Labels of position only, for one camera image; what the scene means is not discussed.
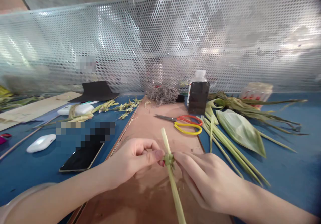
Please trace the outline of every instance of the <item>smartphone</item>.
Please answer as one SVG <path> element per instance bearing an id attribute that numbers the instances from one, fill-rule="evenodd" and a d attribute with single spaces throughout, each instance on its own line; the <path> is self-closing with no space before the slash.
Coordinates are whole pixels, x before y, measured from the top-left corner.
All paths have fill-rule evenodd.
<path id="1" fill-rule="evenodd" d="M 89 146 L 81 147 L 76 150 L 59 169 L 59 172 L 82 172 L 88 170 L 95 161 L 100 150 L 104 146 L 103 143 L 95 143 Z"/>
<path id="2" fill-rule="evenodd" d="M 203 115 L 207 102 L 209 82 L 192 82 L 187 111 L 189 114 Z"/>

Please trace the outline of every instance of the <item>label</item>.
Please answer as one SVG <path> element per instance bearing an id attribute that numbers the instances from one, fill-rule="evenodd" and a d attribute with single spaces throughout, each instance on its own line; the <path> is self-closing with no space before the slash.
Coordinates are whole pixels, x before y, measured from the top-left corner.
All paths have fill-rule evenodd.
<path id="1" fill-rule="evenodd" d="M 188 88 L 188 95 L 187 95 L 187 102 L 186 102 L 186 105 L 188 106 L 188 103 L 189 103 L 189 101 L 190 101 L 190 93 L 191 93 L 191 84 L 190 84 L 190 86 L 189 86 L 189 88 Z"/>

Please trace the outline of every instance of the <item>wireless mouse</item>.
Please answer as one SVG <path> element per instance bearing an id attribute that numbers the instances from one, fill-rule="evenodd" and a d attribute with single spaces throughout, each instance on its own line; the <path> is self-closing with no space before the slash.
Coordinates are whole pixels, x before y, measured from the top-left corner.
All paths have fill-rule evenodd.
<path id="1" fill-rule="evenodd" d="M 56 139 L 55 134 L 51 135 L 44 135 L 41 136 L 39 139 L 37 139 L 35 142 L 33 142 L 28 148 L 28 153 L 34 153 L 41 150 L 44 150 L 47 148 L 54 140 Z"/>

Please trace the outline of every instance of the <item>string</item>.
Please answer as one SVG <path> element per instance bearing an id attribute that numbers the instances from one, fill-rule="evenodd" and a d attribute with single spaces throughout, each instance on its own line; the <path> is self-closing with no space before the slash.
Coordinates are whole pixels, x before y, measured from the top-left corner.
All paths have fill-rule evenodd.
<path id="1" fill-rule="evenodd" d="M 155 107 L 159 107 L 163 104 L 176 103 L 179 94 L 175 88 L 160 86 L 149 93 L 147 97 L 156 101 Z"/>

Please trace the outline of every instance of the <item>scissors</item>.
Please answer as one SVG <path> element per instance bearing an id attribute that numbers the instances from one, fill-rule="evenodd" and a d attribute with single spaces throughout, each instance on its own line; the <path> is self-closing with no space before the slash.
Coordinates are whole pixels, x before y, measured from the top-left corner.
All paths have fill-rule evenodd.
<path id="1" fill-rule="evenodd" d="M 167 117 L 167 116 L 163 116 L 163 115 L 158 115 L 158 114 L 155 114 L 154 115 L 155 117 L 159 117 L 161 119 L 165 119 L 165 120 L 170 120 L 170 121 L 174 121 L 174 127 L 176 129 L 178 129 L 179 131 L 181 131 L 182 133 L 184 134 L 187 134 L 187 135 L 198 135 L 202 132 L 202 120 L 196 118 L 195 116 L 192 116 L 192 115 L 181 115 L 181 116 L 178 116 L 177 118 L 171 118 L 171 117 Z M 185 119 L 184 117 L 190 117 L 190 118 L 193 118 L 193 119 L 196 119 L 199 123 L 194 123 L 190 120 L 187 120 Z M 188 122 L 189 124 L 183 124 L 183 123 L 178 123 L 177 120 L 183 120 L 185 122 Z M 178 127 L 178 125 L 180 126 L 192 126 L 192 127 L 195 127 L 195 128 L 198 128 L 199 131 L 197 132 L 187 132 L 185 130 L 182 130 L 180 127 Z"/>

